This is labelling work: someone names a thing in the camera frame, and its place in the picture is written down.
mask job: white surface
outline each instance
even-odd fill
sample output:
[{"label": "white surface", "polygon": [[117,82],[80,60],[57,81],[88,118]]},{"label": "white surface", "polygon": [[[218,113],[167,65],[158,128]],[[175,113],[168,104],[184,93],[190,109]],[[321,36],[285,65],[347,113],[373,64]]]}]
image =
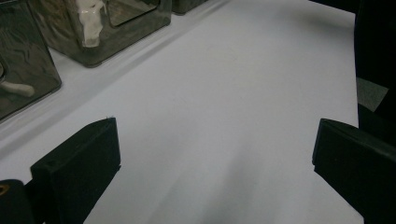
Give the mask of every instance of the white surface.
[{"label": "white surface", "polygon": [[311,163],[320,118],[356,125],[354,15],[210,0],[0,124],[0,178],[117,118],[121,169],[85,223],[354,224]]}]

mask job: table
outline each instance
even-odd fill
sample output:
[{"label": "table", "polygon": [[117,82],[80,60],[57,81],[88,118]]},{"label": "table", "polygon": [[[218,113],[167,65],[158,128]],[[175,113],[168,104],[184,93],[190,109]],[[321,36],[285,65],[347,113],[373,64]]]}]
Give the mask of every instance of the table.
[{"label": "table", "polygon": [[116,117],[121,169],[85,223],[362,223],[311,163],[320,118],[358,124],[354,15],[210,0],[0,124],[0,177]]}]

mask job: glass box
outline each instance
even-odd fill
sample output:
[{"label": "glass box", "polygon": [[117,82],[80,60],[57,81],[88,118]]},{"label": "glass box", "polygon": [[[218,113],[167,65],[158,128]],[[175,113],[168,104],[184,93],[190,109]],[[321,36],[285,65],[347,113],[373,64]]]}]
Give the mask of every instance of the glass box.
[{"label": "glass box", "polygon": [[87,67],[171,22],[172,0],[30,0],[47,44]]},{"label": "glass box", "polygon": [[60,87],[25,0],[0,0],[0,120]]},{"label": "glass box", "polygon": [[172,11],[176,14],[183,15],[206,1],[207,0],[173,0]]}]

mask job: white figurine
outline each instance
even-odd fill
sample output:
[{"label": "white figurine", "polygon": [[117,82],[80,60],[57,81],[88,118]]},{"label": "white figurine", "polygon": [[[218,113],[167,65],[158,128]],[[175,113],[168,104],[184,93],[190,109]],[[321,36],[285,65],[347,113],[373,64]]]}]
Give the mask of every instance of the white figurine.
[{"label": "white figurine", "polygon": [[103,29],[100,10],[105,4],[101,0],[76,0],[76,3],[78,18],[84,33],[82,46],[85,48],[98,47],[100,43],[99,34]]}]

